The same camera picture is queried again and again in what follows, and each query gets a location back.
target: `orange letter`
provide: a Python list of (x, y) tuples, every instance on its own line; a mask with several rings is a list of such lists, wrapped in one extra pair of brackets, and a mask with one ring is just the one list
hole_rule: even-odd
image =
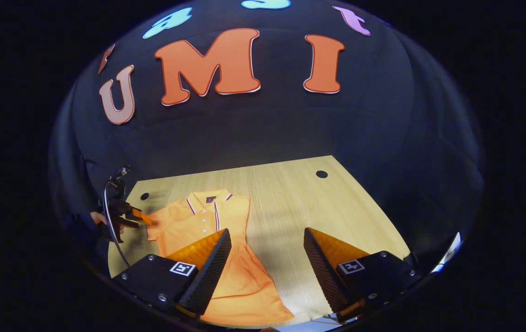
[(255, 29), (232, 29), (222, 32), (206, 55), (201, 55), (187, 40), (160, 48), (154, 57), (162, 61), (165, 95), (162, 104), (170, 106), (189, 99), (189, 90), (181, 86), (183, 75), (201, 97), (207, 94), (216, 69), (220, 67), (220, 82), (216, 92), (221, 95), (254, 92), (261, 84), (253, 75), (250, 47), (259, 36)]
[(303, 82), (309, 92), (337, 93), (341, 85), (337, 82), (338, 53), (345, 45), (327, 36), (307, 35), (306, 41), (312, 44), (312, 70), (310, 78)]
[(113, 124), (120, 125), (128, 122), (132, 115), (136, 104), (134, 103), (134, 93), (132, 93), (132, 83), (130, 82), (130, 73), (134, 70), (134, 65), (129, 65), (122, 69), (115, 77), (121, 85), (121, 95), (124, 98), (124, 107), (122, 109), (115, 109), (113, 105), (113, 96), (111, 95), (111, 85), (113, 80), (108, 80), (99, 89), (99, 94), (103, 100), (103, 109), (107, 119)]

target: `human hand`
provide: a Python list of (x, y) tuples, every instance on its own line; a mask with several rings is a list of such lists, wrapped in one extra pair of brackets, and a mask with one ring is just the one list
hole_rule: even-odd
[[(93, 221), (95, 222), (95, 225), (98, 225), (99, 223), (104, 223), (105, 225), (107, 225), (107, 218), (105, 216), (103, 216), (101, 213), (99, 212), (91, 212), (90, 213), (90, 217), (93, 219)], [(119, 228), (119, 233), (120, 234), (123, 234), (124, 233), (124, 228), (123, 227), (120, 227)]]

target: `wooden table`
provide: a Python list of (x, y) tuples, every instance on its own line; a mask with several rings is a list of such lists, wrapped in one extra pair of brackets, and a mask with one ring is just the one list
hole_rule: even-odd
[[(328, 177), (318, 177), (317, 171), (326, 172)], [(332, 313), (303, 248), (305, 227), (334, 236), (369, 254), (387, 250), (400, 259), (410, 254), (388, 217), (332, 156), (138, 181), (127, 202), (151, 214), (187, 198), (193, 191), (218, 189), (251, 199), (248, 243), (275, 282), (284, 306), (295, 316), (274, 327)], [(143, 193), (149, 193), (147, 200), (140, 199)], [(139, 229), (126, 228), (121, 238), (124, 241), (121, 250), (130, 264), (147, 254), (159, 254), (157, 242), (147, 241), (144, 224)], [(111, 275), (124, 269), (117, 248), (110, 243)]]

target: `black backdrop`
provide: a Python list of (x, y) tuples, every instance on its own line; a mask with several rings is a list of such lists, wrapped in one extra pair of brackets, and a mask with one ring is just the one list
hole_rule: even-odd
[[(355, 4), (424, 46), (456, 77), (482, 124), (490, 184), (456, 258), (366, 330), (526, 330), (526, 6)], [(81, 69), (169, 6), (0, 3), (0, 197), (14, 194), (0, 206), (0, 330), (163, 328), (67, 248), (49, 206), (46, 151), (56, 110)]]

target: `orange dress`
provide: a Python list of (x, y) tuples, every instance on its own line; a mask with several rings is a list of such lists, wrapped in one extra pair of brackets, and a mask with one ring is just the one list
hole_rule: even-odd
[(227, 228), (232, 249), (203, 321), (245, 326), (275, 324), (294, 315), (284, 307), (275, 284), (246, 243), (250, 198), (227, 189), (191, 193), (150, 215), (148, 240), (157, 240), (160, 256)]

